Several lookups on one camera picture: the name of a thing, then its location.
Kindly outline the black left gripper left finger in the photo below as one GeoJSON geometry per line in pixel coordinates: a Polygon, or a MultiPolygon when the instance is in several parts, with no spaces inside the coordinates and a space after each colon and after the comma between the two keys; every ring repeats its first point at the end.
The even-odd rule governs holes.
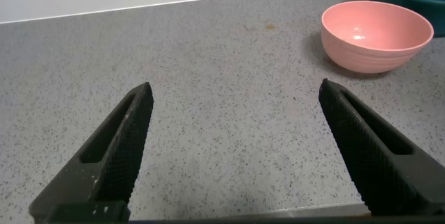
{"type": "Polygon", "coordinates": [[[31,203],[36,222],[127,222],[154,106],[131,89],[31,203]]]}

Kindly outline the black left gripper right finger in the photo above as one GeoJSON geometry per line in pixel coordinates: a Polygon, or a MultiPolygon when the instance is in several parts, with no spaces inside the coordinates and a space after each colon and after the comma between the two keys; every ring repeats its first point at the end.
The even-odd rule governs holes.
{"type": "Polygon", "coordinates": [[[318,100],[348,173],[372,214],[444,215],[444,166],[342,85],[318,100]]]}

